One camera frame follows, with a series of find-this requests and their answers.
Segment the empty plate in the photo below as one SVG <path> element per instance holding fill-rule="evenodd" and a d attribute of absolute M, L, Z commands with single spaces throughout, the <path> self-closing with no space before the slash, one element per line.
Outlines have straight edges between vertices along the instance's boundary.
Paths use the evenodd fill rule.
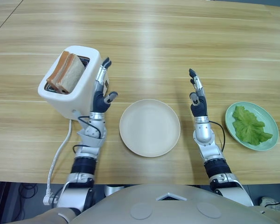
<path fill-rule="evenodd" d="M 119 132 L 131 151 L 156 157 L 166 154 L 176 145 L 181 127 L 171 107 L 159 100 L 144 99 L 124 111 Z"/>

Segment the bread slice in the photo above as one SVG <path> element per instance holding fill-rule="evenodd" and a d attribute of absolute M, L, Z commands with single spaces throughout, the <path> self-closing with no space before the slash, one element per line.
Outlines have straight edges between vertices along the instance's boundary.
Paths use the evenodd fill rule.
<path fill-rule="evenodd" d="M 52 75 L 50 75 L 49 78 L 47 78 L 47 82 L 57 92 L 60 92 L 60 91 L 58 90 L 58 87 L 56 86 L 56 82 L 59 79 L 59 77 L 61 76 L 69 56 L 70 56 L 70 53 L 68 51 L 62 52 L 62 54 L 60 56 L 60 59 L 59 59 L 59 61 L 57 63 L 57 66 L 54 69 Z"/>
<path fill-rule="evenodd" d="M 56 87 L 63 93 L 71 93 L 76 87 L 85 67 L 75 54 L 68 57 L 62 74 L 56 82 Z"/>

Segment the lettuce leaf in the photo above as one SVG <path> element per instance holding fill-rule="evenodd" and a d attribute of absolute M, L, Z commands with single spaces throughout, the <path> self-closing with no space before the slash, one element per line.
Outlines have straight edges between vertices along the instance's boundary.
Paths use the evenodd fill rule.
<path fill-rule="evenodd" d="M 232 115 L 235 121 L 232 123 L 235 128 L 235 135 L 251 145 L 259 145 L 261 142 L 272 138 L 272 134 L 265 133 L 265 123 L 258 121 L 254 113 L 245 110 L 243 106 L 236 106 Z"/>

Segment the black cable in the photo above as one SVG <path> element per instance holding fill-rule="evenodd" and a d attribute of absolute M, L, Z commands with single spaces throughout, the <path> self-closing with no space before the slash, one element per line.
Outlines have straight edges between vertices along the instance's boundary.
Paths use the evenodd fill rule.
<path fill-rule="evenodd" d="M 73 151 L 76 154 L 75 147 L 89 147 L 89 146 L 87 146 L 87 145 L 74 145 L 73 146 Z"/>
<path fill-rule="evenodd" d="M 51 204 L 51 208 L 54 208 L 54 200 L 56 198 L 56 196 L 59 194 L 59 192 L 62 190 L 63 187 L 61 187 L 57 192 L 56 194 L 54 194 L 54 197 L 53 197 L 53 200 L 52 200 L 52 204 Z"/>
<path fill-rule="evenodd" d="M 26 190 L 27 192 L 29 190 L 33 190 L 33 194 L 30 195 L 30 196 L 25 196 L 25 195 L 23 195 L 24 190 Z M 22 219 L 25 218 L 25 210 L 24 210 L 24 205 L 23 205 L 22 199 L 29 199 L 29 198 L 34 197 L 37 194 L 37 191 L 38 191 L 38 186 L 37 186 L 36 183 L 35 184 L 21 183 L 19 185 L 18 193 L 19 193 L 19 196 L 20 196 L 20 209 L 19 209 L 19 212 L 16 215 L 16 217 L 12 220 L 12 222 L 17 221 L 17 219 L 20 217 L 21 213 L 23 213 L 23 218 Z"/>
<path fill-rule="evenodd" d="M 219 125 L 219 126 L 221 127 L 221 129 L 222 129 L 222 132 L 223 132 L 223 146 L 222 146 L 221 152 L 223 152 L 224 147 L 225 147 L 225 131 L 224 131 L 224 128 L 223 128 L 222 125 L 220 125 L 219 123 L 217 123 L 217 122 L 215 122 L 215 121 L 211 121 L 211 120 L 210 120 L 210 123 Z"/>
<path fill-rule="evenodd" d="M 280 202 L 278 202 L 278 203 L 276 203 L 276 204 L 267 204 L 267 205 L 265 205 L 265 207 L 266 207 L 266 206 L 269 206 L 269 205 L 277 205 L 277 204 L 280 204 Z"/>
<path fill-rule="evenodd" d="M 101 138 L 101 131 L 100 131 L 97 127 L 93 126 L 93 125 L 90 124 L 89 122 L 86 122 L 86 121 L 82 120 L 81 118 L 89 118 L 89 116 L 80 116 L 80 117 L 78 117 L 78 119 L 79 119 L 80 121 L 82 121 L 83 123 L 85 123 L 85 124 L 87 124 L 87 125 L 89 125 L 89 126 L 95 128 L 95 129 L 98 131 L 98 138 L 100 139 L 100 138 Z"/>

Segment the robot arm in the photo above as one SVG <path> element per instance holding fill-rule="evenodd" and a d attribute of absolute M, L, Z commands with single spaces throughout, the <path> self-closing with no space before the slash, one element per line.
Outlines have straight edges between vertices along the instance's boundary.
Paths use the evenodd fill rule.
<path fill-rule="evenodd" d="M 189 75 L 195 89 L 195 92 L 190 93 L 191 111 L 195 120 L 193 138 L 199 146 L 203 165 L 209 177 L 210 188 L 215 193 L 233 201 L 253 206 L 249 195 L 231 172 L 223 153 L 215 143 L 215 134 L 210 127 L 202 83 L 192 69 L 189 69 Z"/>
<path fill-rule="evenodd" d="M 60 194 L 58 208 L 73 208 L 77 213 L 81 213 L 94 202 L 94 173 L 99 150 L 107 136 L 105 112 L 118 95 L 117 92 L 111 92 L 106 97 L 103 94 L 104 77 L 110 65 L 111 61 L 107 58 L 99 69 L 90 115 L 82 116 L 79 111 L 73 111 L 82 126 L 82 130 L 78 132 L 82 140 L 77 145 L 74 164 Z"/>

